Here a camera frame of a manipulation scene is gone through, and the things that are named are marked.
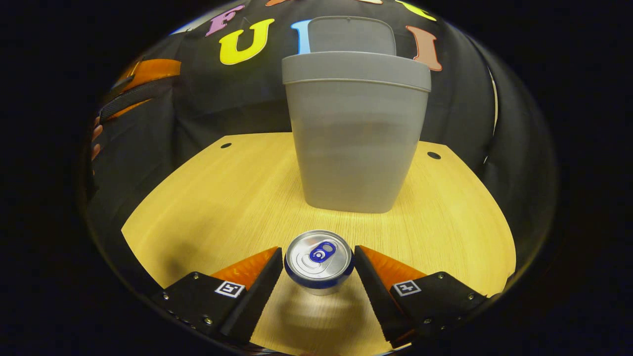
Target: wooden table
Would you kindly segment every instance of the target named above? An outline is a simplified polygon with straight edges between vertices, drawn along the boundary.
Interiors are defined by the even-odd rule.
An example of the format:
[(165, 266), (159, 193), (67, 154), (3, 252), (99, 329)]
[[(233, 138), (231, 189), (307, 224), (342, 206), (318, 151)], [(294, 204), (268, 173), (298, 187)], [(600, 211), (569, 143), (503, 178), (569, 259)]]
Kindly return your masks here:
[[(446, 271), (483, 295), (502, 291), (515, 270), (501, 210), (446, 146), (419, 142), (387, 213), (313, 208), (301, 189), (291, 133), (225, 136), (156, 187), (122, 232), (164, 288), (194, 270), (212, 274), (273, 246), (285, 252), (295, 236), (313, 229), (334, 231), (352, 249), (365, 245), (426, 274)], [(391, 350), (356, 271), (329, 296), (305, 293), (282, 271), (251, 342), (289, 354)]]

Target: pull tab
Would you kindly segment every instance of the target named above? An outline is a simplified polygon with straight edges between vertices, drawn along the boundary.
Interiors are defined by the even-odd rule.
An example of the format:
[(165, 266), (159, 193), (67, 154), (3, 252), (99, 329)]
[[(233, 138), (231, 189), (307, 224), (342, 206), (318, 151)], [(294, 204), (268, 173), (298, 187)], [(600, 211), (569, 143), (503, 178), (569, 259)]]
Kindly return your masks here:
[(336, 246), (331, 242), (324, 241), (310, 252), (310, 260), (312, 262), (321, 263), (330, 258), (334, 252), (336, 252)]

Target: yellow letter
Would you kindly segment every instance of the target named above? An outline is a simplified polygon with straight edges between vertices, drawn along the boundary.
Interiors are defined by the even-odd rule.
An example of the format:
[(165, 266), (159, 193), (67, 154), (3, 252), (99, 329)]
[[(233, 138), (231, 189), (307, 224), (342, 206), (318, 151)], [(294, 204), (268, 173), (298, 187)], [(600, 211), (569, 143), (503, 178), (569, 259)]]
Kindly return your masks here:
[(243, 51), (237, 50), (237, 38), (244, 30), (237, 30), (220, 39), (220, 61), (226, 65), (233, 65), (256, 56), (265, 46), (268, 40), (268, 25), (275, 21), (269, 18), (250, 26), (253, 30), (253, 44)]
[(409, 4), (404, 3), (404, 2), (402, 2), (402, 1), (400, 1), (400, 0), (396, 0), (396, 2), (397, 2), (397, 3), (401, 3), (402, 5), (404, 5), (404, 6), (405, 6), (405, 8), (406, 8), (407, 10), (409, 10), (410, 12), (412, 12), (412, 13), (414, 13), (414, 14), (416, 14), (416, 15), (420, 15), (420, 16), (422, 16), (422, 17), (424, 17), (424, 18), (428, 18), (428, 19), (429, 19), (429, 20), (431, 20), (431, 21), (437, 21), (437, 20), (436, 20), (433, 16), (429, 15), (429, 14), (428, 14), (426, 11), (424, 11), (423, 9), (418, 9), (418, 8), (416, 8), (415, 6), (413, 6), (413, 5), (409, 5)]

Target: black background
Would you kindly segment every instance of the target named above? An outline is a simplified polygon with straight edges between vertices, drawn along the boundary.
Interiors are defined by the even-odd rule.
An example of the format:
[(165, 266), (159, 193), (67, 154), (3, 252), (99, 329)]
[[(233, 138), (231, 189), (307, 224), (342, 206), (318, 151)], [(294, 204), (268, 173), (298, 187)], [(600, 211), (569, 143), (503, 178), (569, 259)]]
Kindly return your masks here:
[[(13, 353), (221, 354), (136, 300), (98, 254), (75, 208), (77, 164), (87, 154), (100, 96), (139, 48), (215, 5), (3, 4), (3, 191), (11, 208), (3, 215), (4, 261), (11, 263), (4, 269), (4, 344)], [(632, 339), (625, 328), (630, 230), (617, 229), (630, 158), (618, 157), (628, 124), (616, 85), (625, 56), (615, 50), (627, 43), (616, 19), (627, 10), (541, 0), (421, 7), (480, 40), (525, 81), (548, 119), (562, 169), (556, 243), (544, 254), (551, 261), (491, 311), (468, 343), (450, 350), (624, 354)]]

